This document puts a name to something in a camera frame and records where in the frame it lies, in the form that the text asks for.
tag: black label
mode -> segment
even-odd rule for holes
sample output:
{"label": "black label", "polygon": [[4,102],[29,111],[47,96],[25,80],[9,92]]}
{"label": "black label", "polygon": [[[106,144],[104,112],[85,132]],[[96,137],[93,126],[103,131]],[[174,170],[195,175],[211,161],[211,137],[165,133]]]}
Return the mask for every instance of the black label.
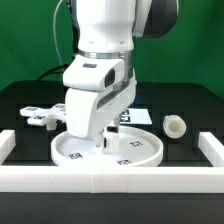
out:
{"label": "black label", "polygon": [[34,117],[34,119],[37,119],[37,120],[42,120],[44,118],[45,118],[45,116],[36,116],[36,117]]}
{"label": "black label", "polygon": [[36,111],[37,108],[35,108],[35,107],[29,107],[29,108],[27,108],[26,110],[27,110],[27,111]]}
{"label": "black label", "polygon": [[121,117],[121,122],[131,122],[131,119],[128,116],[122,116]]}
{"label": "black label", "polygon": [[141,142],[138,142],[138,141],[136,141],[136,142],[130,142],[130,144],[132,146],[134,146],[134,147],[139,147],[139,146],[142,146],[143,145]]}
{"label": "black label", "polygon": [[69,155],[71,159],[81,159],[83,156],[80,153],[74,153]]}
{"label": "black label", "polygon": [[120,165],[129,165],[131,164],[131,161],[125,159],[125,160],[121,160],[121,161],[117,161]]}

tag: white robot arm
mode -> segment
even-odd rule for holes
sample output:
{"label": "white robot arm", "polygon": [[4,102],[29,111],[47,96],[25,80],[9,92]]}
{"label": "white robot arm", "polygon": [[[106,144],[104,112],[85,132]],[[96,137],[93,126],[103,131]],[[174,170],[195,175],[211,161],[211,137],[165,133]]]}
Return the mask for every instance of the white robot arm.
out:
{"label": "white robot arm", "polygon": [[159,0],[68,1],[80,33],[79,54],[63,76],[64,85],[70,87],[66,121],[72,136],[93,138],[134,101],[132,36],[144,36],[147,23],[152,24],[148,19],[152,3],[157,4],[155,11],[165,7],[167,12],[170,2],[175,18],[177,0],[162,2],[163,7]]}
{"label": "white robot arm", "polygon": [[[27,107],[20,113],[31,117],[29,124],[46,125],[48,130],[56,129],[58,119],[66,122],[67,132],[51,143],[57,165],[157,166],[162,142],[140,129],[121,127],[119,132],[119,116],[135,98],[132,37],[167,33],[177,19],[177,0],[67,0],[67,4],[76,56],[63,74],[69,87],[65,105]],[[152,145],[156,147],[152,152],[158,152],[154,156]]]}

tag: black and white sticker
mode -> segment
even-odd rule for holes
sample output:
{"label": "black and white sticker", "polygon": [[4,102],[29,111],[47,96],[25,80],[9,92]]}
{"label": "black and white sticker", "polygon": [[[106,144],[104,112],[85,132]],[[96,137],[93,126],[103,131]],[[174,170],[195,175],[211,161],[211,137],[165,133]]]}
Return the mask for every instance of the black and white sticker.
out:
{"label": "black and white sticker", "polygon": [[139,147],[139,146],[142,146],[143,144],[139,141],[136,141],[136,142],[130,142],[130,144],[134,147]]}
{"label": "black and white sticker", "polygon": [[37,120],[43,120],[46,116],[36,116],[33,119],[37,119]]}
{"label": "black and white sticker", "polygon": [[80,153],[69,154],[71,159],[81,159],[83,156]]}
{"label": "black and white sticker", "polygon": [[125,160],[120,160],[120,161],[117,161],[120,165],[130,165],[131,164],[131,161],[125,159]]}
{"label": "black and white sticker", "polygon": [[38,108],[36,108],[36,107],[28,107],[26,110],[27,111],[36,111],[36,110],[38,110]]}

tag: white foam piece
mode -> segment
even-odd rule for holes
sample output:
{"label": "white foam piece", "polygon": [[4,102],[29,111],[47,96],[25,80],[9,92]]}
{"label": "white foam piece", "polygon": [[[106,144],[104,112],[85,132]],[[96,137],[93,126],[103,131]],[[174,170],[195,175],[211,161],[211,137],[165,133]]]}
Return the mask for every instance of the white foam piece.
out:
{"label": "white foam piece", "polygon": [[61,167],[2,166],[0,192],[91,192],[91,175]]}
{"label": "white foam piece", "polygon": [[224,146],[211,132],[200,132],[198,147],[214,167],[224,167]]}
{"label": "white foam piece", "polygon": [[224,193],[224,168],[1,166],[0,192]]}
{"label": "white foam piece", "polygon": [[0,133],[0,165],[5,161],[15,145],[15,131],[3,130]]}

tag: black table surface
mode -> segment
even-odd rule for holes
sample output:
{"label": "black table surface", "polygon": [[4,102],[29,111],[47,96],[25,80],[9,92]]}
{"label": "black table surface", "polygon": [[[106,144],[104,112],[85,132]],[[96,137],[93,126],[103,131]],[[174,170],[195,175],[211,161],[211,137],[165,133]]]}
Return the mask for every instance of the black table surface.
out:
{"label": "black table surface", "polygon": [[[27,125],[19,110],[64,103],[61,82],[15,82],[0,92],[0,129],[16,132],[16,147],[4,165],[49,165],[50,142],[56,131]],[[224,101],[196,84],[138,83],[133,108],[146,108],[152,125],[134,125],[152,132],[164,144],[160,166],[210,167],[198,149],[199,132],[210,131],[224,143]],[[168,138],[166,115],[179,115],[185,135]],[[1,193],[0,223],[224,223],[223,194],[56,194]]]}

